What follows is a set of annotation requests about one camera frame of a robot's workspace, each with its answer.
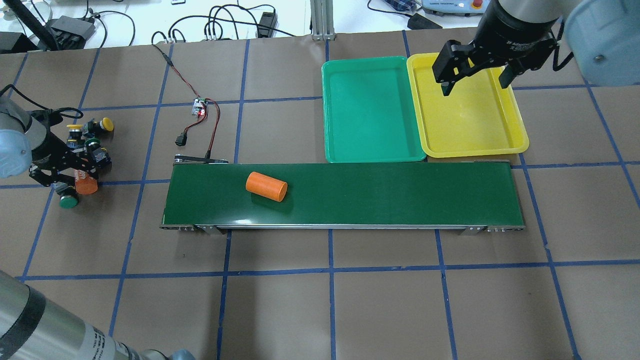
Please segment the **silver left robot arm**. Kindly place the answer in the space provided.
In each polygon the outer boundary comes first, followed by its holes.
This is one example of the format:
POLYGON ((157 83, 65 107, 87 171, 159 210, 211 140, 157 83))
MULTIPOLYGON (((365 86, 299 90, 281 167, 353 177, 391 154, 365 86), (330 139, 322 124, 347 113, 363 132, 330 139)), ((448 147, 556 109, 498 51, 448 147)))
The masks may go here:
POLYGON ((73 149, 51 128, 63 118, 81 119, 83 112, 73 107, 47 108, 30 100, 13 84, 1 90, 1 178, 28 173, 43 187, 54 186, 58 193, 76 191, 73 169, 98 180, 99 164, 89 142, 73 149))

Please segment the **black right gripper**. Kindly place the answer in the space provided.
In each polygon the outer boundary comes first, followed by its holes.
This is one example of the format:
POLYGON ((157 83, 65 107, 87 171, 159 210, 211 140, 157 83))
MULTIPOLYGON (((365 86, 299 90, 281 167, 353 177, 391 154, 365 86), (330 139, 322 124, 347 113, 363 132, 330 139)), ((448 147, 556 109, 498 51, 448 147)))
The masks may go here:
POLYGON ((558 18, 557 0, 492 0, 470 43, 446 41, 434 60, 443 96, 483 69, 504 67, 499 84, 507 89, 519 75, 541 68, 557 46, 552 27, 558 18))

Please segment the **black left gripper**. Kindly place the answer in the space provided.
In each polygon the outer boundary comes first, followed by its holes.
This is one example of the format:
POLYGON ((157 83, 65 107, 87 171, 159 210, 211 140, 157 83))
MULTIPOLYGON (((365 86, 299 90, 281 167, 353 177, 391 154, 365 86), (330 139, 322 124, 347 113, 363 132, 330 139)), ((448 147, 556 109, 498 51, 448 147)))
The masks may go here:
POLYGON ((42 143, 31 151, 31 155, 29 177, 44 187, 53 187, 55 190, 75 190, 75 178, 61 173, 67 169, 82 170, 96 177, 98 167, 86 145, 71 150, 66 142, 52 132, 46 133, 42 143))

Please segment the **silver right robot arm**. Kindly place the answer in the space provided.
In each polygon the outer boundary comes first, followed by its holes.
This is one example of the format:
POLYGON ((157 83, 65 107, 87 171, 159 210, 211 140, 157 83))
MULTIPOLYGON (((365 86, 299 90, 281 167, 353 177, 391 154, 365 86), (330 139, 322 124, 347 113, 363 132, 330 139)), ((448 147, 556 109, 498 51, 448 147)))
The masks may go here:
POLYGON ((492 0, 473 40, 446 41, 432 65, 444 96, 461 79, 503 68, 502 88, 526 71, 536 71, 561 44, 570 48, 591 84, 639 83, 640 23, 637 0, 492 0))

